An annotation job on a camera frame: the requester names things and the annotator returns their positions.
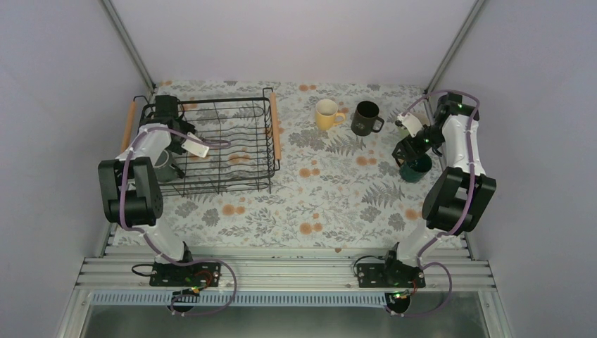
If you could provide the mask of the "dark teal glossy mug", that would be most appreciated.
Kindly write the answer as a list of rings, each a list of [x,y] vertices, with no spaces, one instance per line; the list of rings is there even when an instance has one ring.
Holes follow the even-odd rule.
[[[399,169],[401,178],[409,183],[419,182],[433,167],[432,159],[425,154],[423,157],[404,162]]]

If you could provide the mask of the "grey green mug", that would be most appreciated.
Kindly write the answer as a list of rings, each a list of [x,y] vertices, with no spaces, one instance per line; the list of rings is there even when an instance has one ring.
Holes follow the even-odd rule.
[[[171,151],[163,150],[153,166],[156,178],[160,183],[172,182],[185,178],[185,173],[178,166]]]

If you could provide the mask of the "black matte mug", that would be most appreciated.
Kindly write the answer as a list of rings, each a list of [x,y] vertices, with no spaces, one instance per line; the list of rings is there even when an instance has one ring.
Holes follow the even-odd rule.
[[[380,109],[371,101],[361,101],[357,104],[351,122],[351,131],[360,137],[371,133],[378,133],[384,126],[384,119],[380,117]]]

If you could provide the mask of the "yellow ceramic mug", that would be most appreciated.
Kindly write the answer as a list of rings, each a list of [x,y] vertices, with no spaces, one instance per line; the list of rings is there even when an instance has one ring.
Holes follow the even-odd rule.
[[[329,130],[346,121],[346,114],[331,99],[319,100],[315,105],[315,123],[319,130]]]

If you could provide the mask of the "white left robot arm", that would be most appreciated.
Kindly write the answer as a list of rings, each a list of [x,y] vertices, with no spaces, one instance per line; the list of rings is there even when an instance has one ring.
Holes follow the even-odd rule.
[[[185,176],[173,156],[185,152],[185,137],[195,129],[184,119],[177,97],[158,95],[152,107],[125,150],[98,166],[103,211],[108,222],[145,239],[155,262],[168,267],[175,283],[186,285],[195,278],[196,266],[184,241],[158,221],[163,214],[160,184]]]

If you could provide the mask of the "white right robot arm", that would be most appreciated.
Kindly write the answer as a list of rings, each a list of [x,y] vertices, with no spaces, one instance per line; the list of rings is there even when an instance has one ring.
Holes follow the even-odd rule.
[[[420,284],[421,260],[446,239],[472,231],[496,191],[484,170],[477,146],[480,101],[458,90],[440,90],[431,125],[424,125],[409,106],[396,125],[408,131],[392,156],[401,167],[422,159],[429,150],[444,158],[442,174],[425,197],[423,222],[384,258],[381,276],[391,286]]]

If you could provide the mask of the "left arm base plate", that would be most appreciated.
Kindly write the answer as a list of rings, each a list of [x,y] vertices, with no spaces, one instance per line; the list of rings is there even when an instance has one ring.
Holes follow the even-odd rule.
[[[197,263],[189,266],[154,263],[149,278],[152,287],[203,288],[217,287],[221,264]]]

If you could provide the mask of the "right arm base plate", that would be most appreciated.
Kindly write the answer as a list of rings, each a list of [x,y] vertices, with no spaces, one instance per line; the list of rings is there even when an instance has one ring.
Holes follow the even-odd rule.
[[[385,263],[358,263],[356,277],[360,288],[424,288],[425,274],[418,267],[396,261]]]

